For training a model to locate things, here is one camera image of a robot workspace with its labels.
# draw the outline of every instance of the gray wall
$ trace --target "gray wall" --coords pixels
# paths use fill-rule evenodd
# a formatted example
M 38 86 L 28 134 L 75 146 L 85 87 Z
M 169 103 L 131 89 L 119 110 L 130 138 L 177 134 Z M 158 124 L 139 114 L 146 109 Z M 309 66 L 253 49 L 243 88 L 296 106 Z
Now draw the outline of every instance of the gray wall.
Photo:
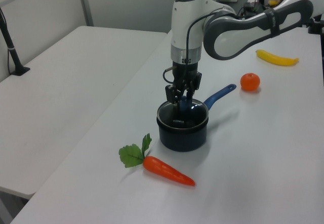
M 86 24 L 81 0 L 5 0 L 0 6 L 23 65 Z M 7 45 L 0 33 L 0 81 L 8 76 Z
M 174 0 L 86 0 L 94 26 L 169 32 Z

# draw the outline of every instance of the toy orange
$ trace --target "toy orange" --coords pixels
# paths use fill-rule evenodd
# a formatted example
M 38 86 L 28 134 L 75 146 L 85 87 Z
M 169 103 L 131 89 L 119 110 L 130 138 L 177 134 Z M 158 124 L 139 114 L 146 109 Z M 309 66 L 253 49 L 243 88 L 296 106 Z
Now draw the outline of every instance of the toy orange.
M 241 77 L 241 87 L 245 91 L 254 91 L 260 85 L 260 78 L 257 74 L 247 73 Z

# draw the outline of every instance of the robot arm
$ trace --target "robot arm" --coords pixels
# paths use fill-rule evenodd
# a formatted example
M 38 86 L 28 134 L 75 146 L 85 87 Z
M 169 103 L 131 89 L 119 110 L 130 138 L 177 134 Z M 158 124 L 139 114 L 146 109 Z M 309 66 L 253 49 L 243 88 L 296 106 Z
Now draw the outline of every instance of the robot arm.
M 186 98 L 190 100 L 199 88 L 201 74 L 197 66 L 202 42 L 211 57 L 228 60 L 256 43 L 289 31 L 323 13 L 324 0 L 283 0 L 274 9 L 240 20 L 231 7 L 213 0 L 176 0 L 172 11 L 171 41 L 174 81 L 166 87 L 168 101 L 173 104 L 179 102 L 185 90 Z M 203 16 L 208 17 L 192 24 Z

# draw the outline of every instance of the black pot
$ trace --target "black pot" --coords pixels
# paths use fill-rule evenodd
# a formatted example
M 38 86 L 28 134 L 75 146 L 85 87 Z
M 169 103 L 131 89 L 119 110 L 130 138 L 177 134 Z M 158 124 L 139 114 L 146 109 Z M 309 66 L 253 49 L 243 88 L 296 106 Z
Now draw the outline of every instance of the black pot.
M 208 111 L 217 100 L 235 88 L 235 84 L 230 84 L 203 103 L 196 99 L 186 100 L 185 96 L 179 104 L 163 103 L 156 117 L 163 145 L 177 152 L 192 151 L 203 145 L 206 141 Z

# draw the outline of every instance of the yellow banana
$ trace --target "yellow banana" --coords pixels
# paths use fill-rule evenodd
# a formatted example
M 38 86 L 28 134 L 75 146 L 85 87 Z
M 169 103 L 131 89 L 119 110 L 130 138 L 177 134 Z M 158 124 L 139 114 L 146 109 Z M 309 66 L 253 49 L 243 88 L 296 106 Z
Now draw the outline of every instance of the yellow banana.
M 292 66 L 295 65 L 299 58 L 291 59 L 291 58 L 284 58 L 280 56 L 273 55 L 267 51 L 264 50 L 257 50 L 256 51 L 257 56 L 261 58 L 262 60 L 265 60 L 269 63 L 279 65 L 279 66 Z

